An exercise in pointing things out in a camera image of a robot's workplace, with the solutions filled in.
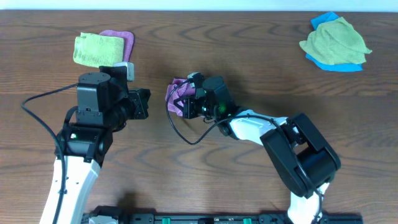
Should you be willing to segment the purple microfiber cloth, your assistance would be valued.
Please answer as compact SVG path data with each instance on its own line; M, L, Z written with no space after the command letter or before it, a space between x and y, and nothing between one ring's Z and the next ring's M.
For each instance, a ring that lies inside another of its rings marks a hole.
M181 79L181 78L174 78L172 83L168 85L167 87L167 92L165 96L165 100L169 97L170 93L172 90L177 87L179 84L185 82L186 79ZM182 117L183 116L183 111L178 107L174 105L174 101L183 97L183 96L190 96L195 94L195 89L190 86L189 83L184 83L181 85L177 90L175 90L168 103L167 103L167 109L171 113L175 113L177 116Z

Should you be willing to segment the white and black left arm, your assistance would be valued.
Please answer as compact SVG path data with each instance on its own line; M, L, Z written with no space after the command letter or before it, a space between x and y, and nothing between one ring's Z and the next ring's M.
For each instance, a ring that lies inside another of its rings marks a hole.
M146 119L150 90L127 87L125 75L85 73L78 79L78 104L57 138L52 186L41 223L79 223L113 134L129 119Z

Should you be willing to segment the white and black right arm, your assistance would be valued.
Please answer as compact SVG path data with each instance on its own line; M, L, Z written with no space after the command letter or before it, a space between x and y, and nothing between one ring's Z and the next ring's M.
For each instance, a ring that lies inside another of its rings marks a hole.
M202 117L225 136L263 146L290 190L290 221L321 222L324 193L341 162L307 115L255 113L236 104L223 77L205 78L198 72L167 87L165 109L185 119Z

